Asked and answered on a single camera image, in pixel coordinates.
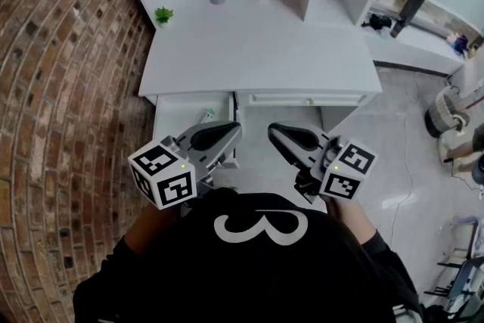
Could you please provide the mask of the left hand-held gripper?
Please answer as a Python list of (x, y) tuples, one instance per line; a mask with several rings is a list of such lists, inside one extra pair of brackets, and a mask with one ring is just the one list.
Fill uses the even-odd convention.
[(128, 157), (135, 187), (159, 210), (201, 197), (214, 189), (219, 165), (212, 165), (223, 163), (241, 136), (240, 123), (213, 121), (190, 127), (176, 142), (170, 136), (151, 141)]

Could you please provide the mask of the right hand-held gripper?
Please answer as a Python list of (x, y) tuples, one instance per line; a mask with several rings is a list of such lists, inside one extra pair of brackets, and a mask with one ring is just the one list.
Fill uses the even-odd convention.
[(359, 141), (328, 138), (314, 126), (272, 123), (268, 137), (290, 165), (302, 168), (294, 188), (309, 203), (323, 196), (354, 200), (378, 159)]

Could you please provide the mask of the deep white drawer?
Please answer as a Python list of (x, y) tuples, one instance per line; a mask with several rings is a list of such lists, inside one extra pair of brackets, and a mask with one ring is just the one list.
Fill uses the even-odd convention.
[[(241, 124), (234, 92), (158, 95), (153, 139), (161, 141), (170, 136), (176, 142), (177, 137), (183, 132), (199, 124), (202, 112), (210, 108), (216, 112), (213, 121), (235, 121)], [(219, 160), (212, 166), (219, 164), (226, 169), (238, 169), (240, 165), (235, 157), (235, 149), (227, 155), (223, 163)]]

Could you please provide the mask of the person's right forearm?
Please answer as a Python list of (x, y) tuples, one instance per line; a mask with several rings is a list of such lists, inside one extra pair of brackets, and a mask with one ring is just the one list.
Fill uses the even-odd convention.
[(363, 245), (369, 243), (378, 233), (361, 205), (356, 201), (325, 197), (329, 216), (344, 224)]

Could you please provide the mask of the person's left forearm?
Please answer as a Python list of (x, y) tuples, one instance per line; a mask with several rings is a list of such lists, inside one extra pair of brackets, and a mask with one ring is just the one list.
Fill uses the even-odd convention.
[(159, 210), (153, 204), (147, 204), (124, 235), (127, 247), (136, 254), (142, 254), (160, 234), (180, 218), (181, 207), (175, 205)]

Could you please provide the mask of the white desk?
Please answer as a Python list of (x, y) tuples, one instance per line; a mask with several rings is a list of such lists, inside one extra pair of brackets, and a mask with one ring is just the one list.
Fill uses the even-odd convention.
[[(322, 26), (301, 18), (299, 0), (141, 0), (174, 16), (159, 28), (138, 93), (156, 107), (158, 95), (234, 92), (242, 119), (248, 107), (310, 107), (326, 129), (381, 93), (359, 26)], [(358, 106), (253, 106), (249, 93), (366, 95)]]

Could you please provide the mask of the person's black printed shirt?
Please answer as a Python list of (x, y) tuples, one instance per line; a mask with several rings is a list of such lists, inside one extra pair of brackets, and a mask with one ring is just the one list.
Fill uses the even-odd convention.
[(220, 188), (142, 254), (123, 236), (76, 288), (75, 323), (423, 323), (377, 233), (361, 245), (327, 209)]

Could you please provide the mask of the small green potted plant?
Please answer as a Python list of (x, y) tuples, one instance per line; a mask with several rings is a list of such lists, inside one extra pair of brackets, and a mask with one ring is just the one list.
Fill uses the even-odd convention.
[(156, 8), (154, 11), (154, 19), (156, 22), (156, 25), (159, 28), (165, 28), (169, 25), (170, 20), (174, 16), (174, 11), (169, 8), (161, 7), (161, 8)]

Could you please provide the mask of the white window ledge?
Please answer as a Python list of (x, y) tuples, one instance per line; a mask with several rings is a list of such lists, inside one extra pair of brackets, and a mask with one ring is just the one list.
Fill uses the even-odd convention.
[(376, 31), (368, 26), (361, 31), (374, 61), (447, 75), (465, 65), (465, 60), (444, 39), (411, 26), (396, 38), (390, 35), (388, 28)]

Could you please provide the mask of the colourful small items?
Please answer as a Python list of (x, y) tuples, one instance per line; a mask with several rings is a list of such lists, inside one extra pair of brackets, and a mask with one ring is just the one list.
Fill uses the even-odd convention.
[(457, 56), (467, 60), (476, 56), (476, 53), (484, 44), (484, 36), (478, 35), (469, 40), (464, 34), (452, 33), (446, 38), (445, 42)]

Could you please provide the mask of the black metal frame chair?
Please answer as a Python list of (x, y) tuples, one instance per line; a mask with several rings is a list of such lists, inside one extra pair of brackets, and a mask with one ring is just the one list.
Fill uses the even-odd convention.
[(425, 295), (449, 301), (465, 299), (484, 281), (484, 219), (455, 218), (442, 228), (437, 279)]

